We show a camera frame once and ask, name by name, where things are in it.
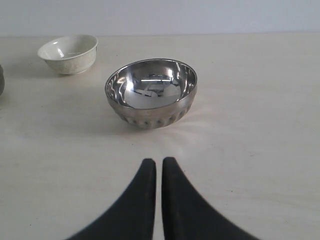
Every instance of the gray object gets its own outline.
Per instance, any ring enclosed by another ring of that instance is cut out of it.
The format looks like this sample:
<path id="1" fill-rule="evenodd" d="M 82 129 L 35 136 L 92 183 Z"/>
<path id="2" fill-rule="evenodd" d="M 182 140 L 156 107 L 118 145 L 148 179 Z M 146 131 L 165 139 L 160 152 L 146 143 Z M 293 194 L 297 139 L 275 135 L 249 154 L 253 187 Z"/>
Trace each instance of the gray object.
<path id="1" fill-rule="evenodd" d="M 4 89 L 5 89 L 4 70 L 0 65 L 0 95 L 3 93 Z"/>
<path id="2" fill-rule="evenodd" d="M 168 126 L 190 109 L 197 74 L 187 64 L 164 58 L 137 61 L 112 74 L 105 94 L 114 111 L 143 129 Z"/>

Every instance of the tabletop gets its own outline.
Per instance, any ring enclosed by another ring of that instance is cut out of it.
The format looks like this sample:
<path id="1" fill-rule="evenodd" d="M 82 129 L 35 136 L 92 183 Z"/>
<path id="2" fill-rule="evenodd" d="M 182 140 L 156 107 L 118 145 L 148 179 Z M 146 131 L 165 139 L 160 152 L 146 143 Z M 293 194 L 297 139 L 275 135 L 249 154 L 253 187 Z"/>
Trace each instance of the tabletop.
<path id="1" fill-rule="evenodd" d="M 320 33 L 98 37 L 95 64 L 73 76 L 37 57 L 51 39 L 0 38 L 1 239 L 66 239 L 153 158 L 161 240 L 167 156 L 254 236 L 319 239 Z M 148 58 L 190 65 L 198 91 L 181 120 L 139 130 L 114 113 L 104 87 L 120 67 Z"/>

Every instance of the white wall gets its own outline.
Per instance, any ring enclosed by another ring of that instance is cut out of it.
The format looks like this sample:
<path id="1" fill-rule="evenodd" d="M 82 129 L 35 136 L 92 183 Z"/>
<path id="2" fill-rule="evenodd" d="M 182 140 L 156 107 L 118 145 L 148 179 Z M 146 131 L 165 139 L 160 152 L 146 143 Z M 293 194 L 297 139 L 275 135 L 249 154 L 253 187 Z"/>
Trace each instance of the white wall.
<path id="1" fill-rule="evenodd" d="M 320 31 L 320 0 L 2 0 L 0 36 Z"/>

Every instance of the metal bowl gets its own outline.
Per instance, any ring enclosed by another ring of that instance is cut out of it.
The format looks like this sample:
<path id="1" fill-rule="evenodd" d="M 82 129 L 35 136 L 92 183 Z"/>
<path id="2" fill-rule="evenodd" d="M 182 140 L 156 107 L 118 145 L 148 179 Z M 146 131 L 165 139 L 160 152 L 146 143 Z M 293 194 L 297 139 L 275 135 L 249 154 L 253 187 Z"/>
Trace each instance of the metal bowl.
<path id="1" fill-rule="evenodd" d="M 168 126 L 190 109 L 197 92 L 197 74 L 172 59 L 147 59 L 112 74 L 105 94 L 114 111 L 129 124 L 143 129 Z"/>

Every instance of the bowl rim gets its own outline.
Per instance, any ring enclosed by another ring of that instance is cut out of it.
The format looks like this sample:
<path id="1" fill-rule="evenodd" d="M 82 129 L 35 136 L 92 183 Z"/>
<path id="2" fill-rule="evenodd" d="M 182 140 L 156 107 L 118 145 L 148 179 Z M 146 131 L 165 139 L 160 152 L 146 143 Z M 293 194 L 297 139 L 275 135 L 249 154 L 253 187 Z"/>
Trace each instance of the bowl rim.
<path id="1" fill-rule="evenodd" d="M 179 99 L 178 101 L 172 102 L 172 103 L 164 105 L 164 106 L 152 107 L 152 108 L 135 108 L 135 107 L 131 107 L 131 106 L 124 106 L 124 105 L 119 104 L 118 102 L 116 102 L 115 100 L 113 100 L 111 97 L 108 96 L 108 94 L 107 94 L 107 84 L 111 80 L 111 78 L 114 77 L 119 71 L 122 71 L 123 69 L 125 69 L 125 68 L 127 68 L 129 66 L 132 66 L 134 64 L 143 63 L 143 62 L 149 62 L 149 61 L 157 61 L 157 60 L 165 60 L 165 61 L 168 61 L 168 62 L 176 62 L 176 63 L 182 64 L 182 65 L 185 65 L 186 67 L 188 67 L 194 74 L 194 78 L 195 78 L 194 88 L 186 96 L 184 96 L 183 98 Z M 179 60 L 175 60 L 175 59 L 171 59 L 171 58 L 147 58 L 147 59 L 143 59 L 143 60 L 134 61 L 132 63 L 129 63 L 129 64 L 119 68 L 114 73 L 112 73 L 110 75 L 110 77 L 107 79 L 106 83 L 105 83 L 104 92 L 105 92 L 105 95 L 106 95 L 107 99 L 112 101 L 113 103 L 117 104 L 118 106 L 121 106 L 121 107 L 126 108 L 126 109 L 136 109 L 136 110 L 142 110 L 142 111 L 149 111 L 149 110 L 152 110 L 152 109 L 165 108 L 165 107 L 174 105 L 174 104 L 186 99 L 193 91 L 197 90 L 197 86 L 198 86 L 198 76 L 197 76 L 196 71 L 190 65 L 184 63 L 183 61 L 179 61 Z"/>
<path id="2" fill-rule="evenodd" d="M 50 59 L 50 58 L 46 58 L 46 57 L 42 57 L 40 56 L 40 51 L 43 50 L 47 45 L 50 45 L 54 42 L 57 42 L 61 39 L 67 39 L 67 38 L 78 38 L 78 37 L 91 37 L 95 40 L 95 44 L 92 48 L 90 48 L 89 50 L 85 51 L 85 52 L 82 52 L 80 54 L 77 54 L 75 56 L 70 56 L 70 57 L 66 57 L 66 58 L 60 58 L 60 59 Z M 47 43 L 43 44 L 37 51 L 37 55 L 39 58 L 43 59 L 43 60 L 47 60 L 47 61 L 55 61 L 55 62 L 58 62 L 58 61 L 64 61 L 64 60 L 69 60 L 69 59 L 75 59 L 75 58 L 78 58 L 80 56 L 83 56 L 89 52 L 91 52 L 93 49 L 95 49 L 98 45 L 99 41 L 98 41 L 98 38 L 96 36 L 93 36 L 93 35 L 90 35 L 90 34 L 74 34 L 74 35 L 66 35 L 66 36 L 61 36 L 61 37 L 58 37 L 58 38 L 55 38 L 51 41 L 48 41 Z"/>

